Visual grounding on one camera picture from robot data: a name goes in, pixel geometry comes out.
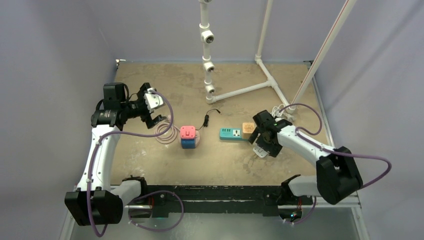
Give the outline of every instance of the gray wall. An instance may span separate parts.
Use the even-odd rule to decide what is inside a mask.
[[[1,239],[58,239],[114,61],[86,2],[0,1]]]
[[[335,142],[393,163],[359,191],[371,239],[424,235],[424,1],[360,0],[317,73]],[[357,159],[365,181],[385,164]]]
[[[201,61],[198,0],[86,0],[117,59]],[[213,0],[212,60],[253,61],[266,0]],[[263,48],[273,62],[313,60],[345,0],[276,0]]]

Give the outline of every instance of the electrical outlet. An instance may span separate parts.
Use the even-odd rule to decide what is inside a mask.
[[[246,139],[242,138],[241,128],[223,127],[219,130],[219,139],[226,141],[246,141]]]
[[[237,129],[232,130],[232,136],[233,137],[240,137],[240,130],[237,130]]]

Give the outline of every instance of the pink block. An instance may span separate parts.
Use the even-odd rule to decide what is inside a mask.
[[[182,126],[179,129],[179,136],[181,139],[194,139],[196,138],[196,128],[194,126]]]

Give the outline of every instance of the white pole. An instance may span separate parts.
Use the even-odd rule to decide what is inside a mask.
[[[268,82],[259,83],[259,84],[253,85],[253,86],[248,86],[248,87],[245,87],[245,88],[242,88],[242,89],[239,89],[239,90],[235,90],[235,91],[231,91],[231,92],[227,92],[227,93],[215,96],[215,100],[219,101],[219,100],[222,100],[222,99],[234,97],[234,96],[237,96],[237,95],[240,95],[240,94],[245,94],[245,93],[248,93],[248,92],[251,92],[251,91],[254,91],[254,90],[258,90],[258,89],[261,89],[261,88],[269,87],[269,86],[270,85],[269,85]]]
[[[272,87],[275,92],[277,93],[279,99],[284,104],[284,106],[289,105],[289,101],[287,101],[286,97],[284,96],[283,92],[281,92],[280,87],[277,84],[277,81],[274,79],[274,77],[271,75],[271,73],[268,71],[267,67],[265,67],[264,63],[261,59],[256,60],[257,64],[262,69],[263,73],[266,75],[266,78],[268,79],[267,83],[269,83],[269,86]]]
[[[200,25],[208,27],[209,25],[209,11],[208,4],[200,2]]]
[[[336,38],[337,34],[339,33],[341,27],[346,21],[346,18],[351,13],[352,8],[354,7],[357,0],[346,0],[346,2],[343,5],[343,8],[341,9],[340,13],[338,14],[334,24],[332,25],[330,32],[328,33],[327,37],[325,38],[324,43],[321,46],[321,49],[319,50],[318,54],[315,57],[315,60],[313,61],[312,65],[309,68],[309,71],[307,72],[302,84],[300,85],[299,90],[296,93],[296,96],[294,97],[294,100],[291,102],[292,104],[298,103],[300,98],[305,93],[306,88],[308,87],[309,83],[311,83],[312,78],[314,77],[315,73],[317,72],[318,67],[320,66],[321,62],[323,61],[325,55],[330,49],[330,46],[334,42],[334,39]],[[290,107],[290,111],[293,112],[296,109],[296,107]]]
[[[211,73],[215,70],[215,66],[211,59],[210,44],[214,41],[214,34],[209,29],[209,9],[208,4],[212,0],[199,0],[200,2],[200,39],[203,45],[203,70],[204,70],[204,88],[206,90],[206,102],[211,104],[215,101],[215,87],[212,84]]]
[[[262,56],[262,47],[264,46],[265,35],[267,34],[268,22],[270,21],[271,9],[273,8],[274,0],[268,0],[266,3],[265,17],[263,18],[262,30],[260,32],[259,46],[257,47],[256,58]]]

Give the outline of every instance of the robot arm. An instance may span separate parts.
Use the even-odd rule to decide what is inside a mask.
[[[304,135],[321,146],[318,148],[297,136],[296,127],[291,122],[281,118],[274,119],[266,110],[255,115],[253,120],[257,127],[249,142],[253,144],[257,139],[255,152],[260,149],[271,157],[276,157],[282,147],[288,147],[316,167],[316,176],[295,175],[281,184],[286,198],[317,196],[334,205],[362,187],[363,181],[353,157],[322,151],[325,148],[350,154],[346,147],[334,149]]]
[[[144,83],[137,93],[137,100],[130,101],[128,88],[124,83],[109,83],[103,86],[104,99],[97,104],[91,116],[91,147],[84,172],[76,191],[67,192],[65,195],[65,204],[78,225],[90,225],[86,200],[87,180],[90,160],[96,145],[99,147],[91,176],[91,208],[96,225],[119,223],[124,206],[134,198],[146,194],[147,184],[143,177],[126,178],[120,186],[111,190],[112,162],[121,135],[111,134],[101,143],[98,141],[100,136],[106,133],[122,131],[130,118],[140,117],[149,129],[160,122],[163,119],[161,115],[154,119],[151,117],[154,109],[164,105],[163,99],[152,93],[154,90],[149,83]]]

